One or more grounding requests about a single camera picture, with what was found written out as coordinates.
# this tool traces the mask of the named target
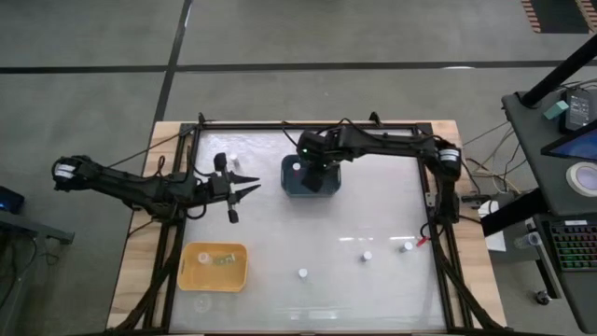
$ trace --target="rgb keyboard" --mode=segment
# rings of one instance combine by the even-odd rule
[[[597,271],[597,225],[552,226],[563,272]]]

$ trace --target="sticker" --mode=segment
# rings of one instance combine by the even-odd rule
[[[587,225],[586,220],[565,220],[564,225]]]

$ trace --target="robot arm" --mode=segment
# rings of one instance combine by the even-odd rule
[[[236,223],[239,219],[235,204],[259,185],[232,192],[230,184],[253,182],[258,178],[227,172],[224,153],[215,156],[214,165],[215,172],[203,183],[192,174],[190,166],[186,173],[141,177],[104,167],[87,156],[72,156],[62,157],[54,163],[52,177],[56,190],[93,189],[122,200],[133,210],[143,208],[162,222],[186,215],[189,208],[227,202],[229,221]]]
[[[459,203],[454,186],[461,173],[461,150],[437,136],[371,134],[341,126],[325,136],[304,132],[297,142],[297,153],[308,166],[303,185],[314,192],[321,188],[329,168],[341,161],[352,161],[366,154],[421,158],[437,180],[436,216],[450,223],[458,221]]]

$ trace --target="tape roll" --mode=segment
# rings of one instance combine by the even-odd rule
[[[579,162],[566,171],[568,185],[586,197],[597,197],[597,164]]]

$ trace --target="gray floor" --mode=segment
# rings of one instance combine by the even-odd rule
[[[0,67],[166,64],[182,0],[5,0]],[[195,0],[179,63],[559,60],[588,35],[537,35],[518,0]],[[547,68],[177,74],[166,120],[456,119],[464,140],[505,120],[500,97]],[[596,77],[596,68],[578,77]],[[93,192],[57,193],[61,155],[102,163],[146,146],[163,74],[0,75],[0,184],[27,197],[25,214],[76,231],[51,268],[40,265],[21,317],[24,335],[104,328],[131,212]],[[483,160],[506,128],[466,147]],[[496,157],[504,165],[512,137]],[[521,161],[519,153],[514,162]],[[139,173],[143,158],[122,165]],[[528,167],[512,173],[535,186]],[[483,190],[495,193],[490,180]],[[580,334],[565,301],[533,304],[532,264],[496,265],[509,326]]]

